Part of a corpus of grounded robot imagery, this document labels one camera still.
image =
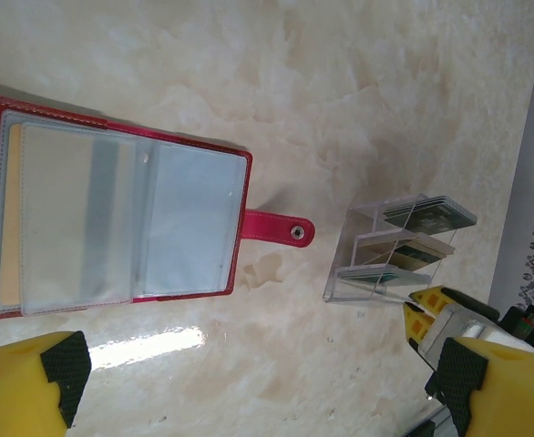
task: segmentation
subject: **red card holder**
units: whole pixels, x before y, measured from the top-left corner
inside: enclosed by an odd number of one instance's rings
[[[257,239],[269,241],[278,244],[285,244],[296,248],[303,248],[309,245],[315,235],[313,223],[305,218],[281,216],[278,214],[249,211],[245,210],[245,202],[249,186],[249,176],[251,174],[252,155],[246,151],[240,151],[233,148],[223,147],[208,143],[205,141],[193,140],[186,137],[180,137],[171,133],[159,132],[145,127],[135,127],[118,122],[106,120],[105,118],[90,117],[80,114],[69,113],[66,111],[56,110],[50,107],[29,104],[22,101],[0,97],[0,124],[1,118],[6,110],[13,110],[23,114],[30,114],[39,117],[50,118],[69,124],[79,125],[80,127],[90,127],[92,129],[103,129],[107,131],[117,131],[131,134],[137,137],[146,137],[161,141],[177,143],[188,147],[213,150],[225,154],[232,154],[243,157],[246,162],[246,172],[244,175],[244,186],[241,196],[241,207],[238,217],[238,226],[236,230],[236,239],[234,250],[232,252],[231,268],[229,270],[227,287],[225,290],[205,293],[205,294],[188,294],[184,296],[167,296],[167,297],[147,297],[137,298],[134,302],[150,300],[176,300],[176,299],[193,299],[198,297],[209,297],[218,295],[231,294],[234,284],[234,272],[236,270],[236,261],[241,239]],[[19,311],[0,313],[0,319],[20,316]]]

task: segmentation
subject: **white marble countertop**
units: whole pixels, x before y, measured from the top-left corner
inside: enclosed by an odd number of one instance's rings
[[[429,369],[400,308],[322,302],[344,214],[454,198],[479,224],[439,280],[485,299],[533,80],[532,0],[0,2],[1,85],[243,145],[248,207],[317,227],[243,242],[230,297],[0,320],[0,344],[85,332],[71,436],[398,434]]]

